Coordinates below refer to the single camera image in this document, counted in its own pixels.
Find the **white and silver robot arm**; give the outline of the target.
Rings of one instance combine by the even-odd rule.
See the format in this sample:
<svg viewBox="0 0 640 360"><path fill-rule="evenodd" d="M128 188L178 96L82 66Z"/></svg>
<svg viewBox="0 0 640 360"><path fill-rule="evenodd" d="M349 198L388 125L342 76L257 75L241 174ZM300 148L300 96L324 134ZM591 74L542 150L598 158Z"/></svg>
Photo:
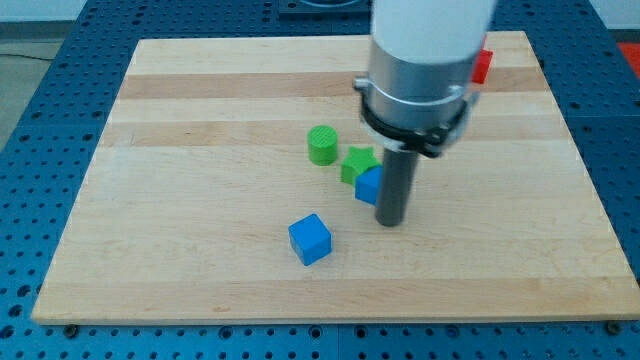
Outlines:
<svg viewBox="0 0 640 360"><path fill-rule="evenodd" d="M386 149L436 158L465 130L496 0L375 0L361 120Z"/></svg>

